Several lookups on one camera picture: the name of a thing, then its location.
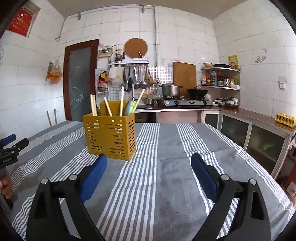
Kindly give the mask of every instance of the countertop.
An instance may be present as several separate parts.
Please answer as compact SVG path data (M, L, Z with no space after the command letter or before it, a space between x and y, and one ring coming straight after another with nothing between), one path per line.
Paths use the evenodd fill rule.
M151 109L136 109L135 113L145 113L145 112L167 112L167 111L217 111L220 110L219 107L212 106L212 108L193 108L184 106L152 106Z
M225 113L234 114L237 117L240 117L242 119L247 119L250 121L255 121L257 123L262 123L264 125L267 125L271 128L279 128L281 131L294 136L296 133L296 127L291 128L284 124L278 123L275 121L274 118L262 115L253 111L239 109L239 108L228 108L228 107L220 107L220 110Z

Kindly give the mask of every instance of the round cutting board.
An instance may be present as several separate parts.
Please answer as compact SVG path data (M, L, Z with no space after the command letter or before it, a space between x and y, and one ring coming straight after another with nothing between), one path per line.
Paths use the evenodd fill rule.
M128 40L124 45L124 52L130 58L140 58L139 52L142 57L147 53L148 46L143 39L132 38Z

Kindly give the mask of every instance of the green sponge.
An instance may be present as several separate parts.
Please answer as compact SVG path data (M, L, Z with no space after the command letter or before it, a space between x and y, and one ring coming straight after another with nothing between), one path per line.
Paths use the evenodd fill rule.
M128 105L126 106L126 116L132 113L135 105L136 105L136 102L134 100L130 100L128 102Z

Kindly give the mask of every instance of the metal screw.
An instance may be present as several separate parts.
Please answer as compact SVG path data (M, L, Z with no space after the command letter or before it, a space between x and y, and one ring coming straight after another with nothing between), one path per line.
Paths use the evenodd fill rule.
M43 178L43 179L41 180L41 183L42 183L42 184L47 184L47 182L48 182L48 179L47 179L47 178Z
M76 174L72 174L71 176L69 176L69 179L71 181L75 181L77 179L77 175Z
M224 181L228 181L229 180L229 176L227 176L226 174L222 174L221 175L221 179Z
M253 185L256 185L257 181L255 179L250 179L250 183L253 184Z

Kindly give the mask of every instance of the person's hand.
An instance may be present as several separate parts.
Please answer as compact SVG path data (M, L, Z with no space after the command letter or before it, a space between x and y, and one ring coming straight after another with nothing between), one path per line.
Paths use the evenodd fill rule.
M3 178L3 180L0 180L0 191L7 199L11 199L12 188L10 174L8 171L6 171L6 176Z

